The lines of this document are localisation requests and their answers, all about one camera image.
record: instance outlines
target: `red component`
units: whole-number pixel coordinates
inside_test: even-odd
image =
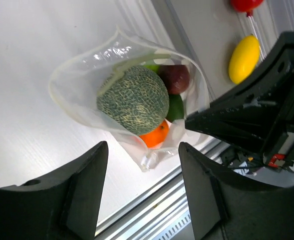
[[[285,154],[276,153],[272,158],[270,159],[270,162],[268,163],[269,167],[277,168],[278,165],[274,164],[277,160],[284,160],[286,157]]]
[[[231,5],[237,12],[247,13],[252,16],[252,10],[258,7],[263,0],[231,0]]]

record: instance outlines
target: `yellow object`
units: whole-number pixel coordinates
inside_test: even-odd
[[[244,81],[254,70],[259,60],[259,41],[250,35],[243,38],[232,53],[229,62],[229,77],[235,83]]]

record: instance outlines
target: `cantaloupe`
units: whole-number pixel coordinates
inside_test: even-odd
[[[98,95],[97,108],[131,133],[144,135],[156,129],[167,116],[169,95],[155,72],[143,66],[132,66]]]

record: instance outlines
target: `translucent bag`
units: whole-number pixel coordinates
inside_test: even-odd
[[[196,146],[207,138],[207,135],[186,130],[184,120],[180,119],[170,124],[169,133],[161,145],[148,148],[138,136],[97,109],[97,91],[114,67],[123,61],[150,54],[164,54],[166,58],[149,60],[141,65],[187,66],[190,84],[181,94],[185,118],[209,107],[206,81],[193,60],[119,28],[103,45],[61,64],[52,73],[49,82],[51,98],[66,114],[85,126],[111,132],[142,171],[152,169],[161,160],[177,154],[180,142]]]

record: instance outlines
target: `orange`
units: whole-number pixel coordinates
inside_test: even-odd
[[[150,133],[139,136],[147,145],[148,148],[152,148],[159,143],[162,143],[169,132],[169,125],[164,120],[155,130]]]

